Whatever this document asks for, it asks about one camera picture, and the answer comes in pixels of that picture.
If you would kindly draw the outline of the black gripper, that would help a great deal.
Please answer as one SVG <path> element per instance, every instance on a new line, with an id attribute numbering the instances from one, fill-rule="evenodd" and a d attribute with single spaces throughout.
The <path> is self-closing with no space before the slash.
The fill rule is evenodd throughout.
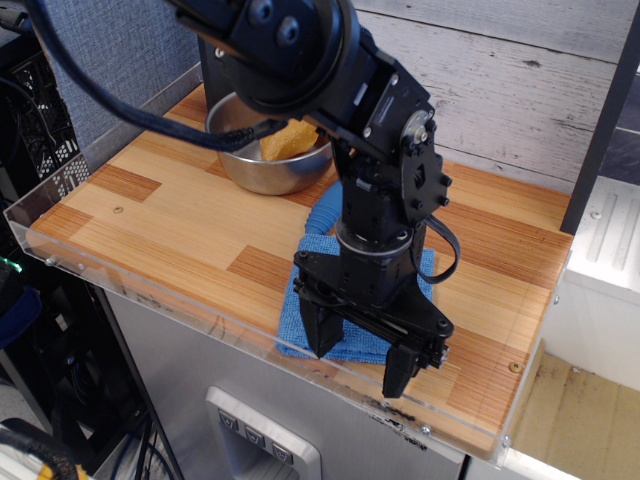
<path id="1" fill-rule="evenodd" d="M 298 249 L 307 253 L 320 253 L 339 260 L 340 246 L 335 237 L 306 234 Z M 356 280 L 364 280 L 355 293 L 362 293 L 365 300 L 376 300 L 376 284 L 370 282 L 372 276 L 364 268 L 356 268 Z M 383 364 L 386 367 L 382 393 L 385 398 L 399 398 L 409 381 L 420 369 L 427 368 L 430 356 L 409 345 L 390 347 L 384 339 L 366 331 L 350 320 L 344 320 L 338 308 L 342 300 L 329 304 L 319 304 L 301 298 L 292 285 L 292 355 L 315 355 L 330 360 Z"/>

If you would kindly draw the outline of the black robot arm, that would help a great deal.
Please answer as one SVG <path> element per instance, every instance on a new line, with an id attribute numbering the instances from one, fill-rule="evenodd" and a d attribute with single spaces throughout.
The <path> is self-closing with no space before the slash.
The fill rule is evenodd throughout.
<path id="1" fill-rule="evenodd" d="M 389 344 L 387 398 L 439 367 L 454 327 L 420 291 L 424 240 L 451 179 L 435 152 L 428 92 L 381 51 L 348 1 L 179 1 L 179 21 L 223 52 L 240 99 L 329 137 L 342 185 L 336 255 L 301 250 L 294 288 L 310 348 L 329 352 L 351 321 Z"/>

